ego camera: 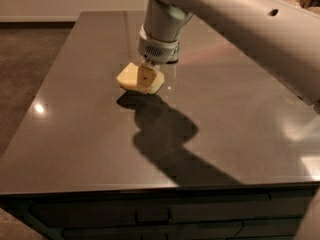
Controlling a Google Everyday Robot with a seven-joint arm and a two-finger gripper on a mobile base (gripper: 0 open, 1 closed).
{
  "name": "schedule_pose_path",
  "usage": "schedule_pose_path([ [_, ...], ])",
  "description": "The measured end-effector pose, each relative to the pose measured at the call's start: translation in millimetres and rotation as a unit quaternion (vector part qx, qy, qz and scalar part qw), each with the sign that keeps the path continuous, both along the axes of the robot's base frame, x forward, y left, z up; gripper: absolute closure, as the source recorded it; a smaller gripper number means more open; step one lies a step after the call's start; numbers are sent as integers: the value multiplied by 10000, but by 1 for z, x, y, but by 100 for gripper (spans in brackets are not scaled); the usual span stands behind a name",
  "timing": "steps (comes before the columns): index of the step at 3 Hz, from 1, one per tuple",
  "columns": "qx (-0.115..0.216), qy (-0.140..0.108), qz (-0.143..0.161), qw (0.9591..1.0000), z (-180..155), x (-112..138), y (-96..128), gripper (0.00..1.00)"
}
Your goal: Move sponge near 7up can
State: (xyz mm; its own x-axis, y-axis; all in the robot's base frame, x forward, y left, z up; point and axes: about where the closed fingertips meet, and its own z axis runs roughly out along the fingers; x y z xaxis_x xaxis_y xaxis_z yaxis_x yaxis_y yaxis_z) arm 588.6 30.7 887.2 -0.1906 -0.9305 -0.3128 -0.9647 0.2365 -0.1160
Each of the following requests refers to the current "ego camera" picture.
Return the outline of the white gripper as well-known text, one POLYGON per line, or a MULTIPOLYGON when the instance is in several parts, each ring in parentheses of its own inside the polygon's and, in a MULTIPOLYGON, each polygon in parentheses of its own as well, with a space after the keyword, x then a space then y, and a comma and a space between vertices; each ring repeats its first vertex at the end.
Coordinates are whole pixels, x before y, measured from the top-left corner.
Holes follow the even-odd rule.
MULTIPOLYGON (((139 32, 138 52, 153 64, 167 64, 180 32, 192 14, 159 0, 148 0, 144 23, 139 32)), ((149 62, 138 66, 137 88, 149 90, 156 78, 156 70, 149 62)))

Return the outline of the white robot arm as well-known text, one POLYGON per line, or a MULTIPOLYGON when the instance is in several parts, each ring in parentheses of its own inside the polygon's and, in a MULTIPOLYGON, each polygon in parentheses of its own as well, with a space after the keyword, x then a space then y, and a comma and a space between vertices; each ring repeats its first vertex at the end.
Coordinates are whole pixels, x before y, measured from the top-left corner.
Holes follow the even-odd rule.
POLYGON ((197 16, 308 105, 320 101, 320 17, 278 0, 149 0, 139 53, 178 60, 182 26, 197 16))

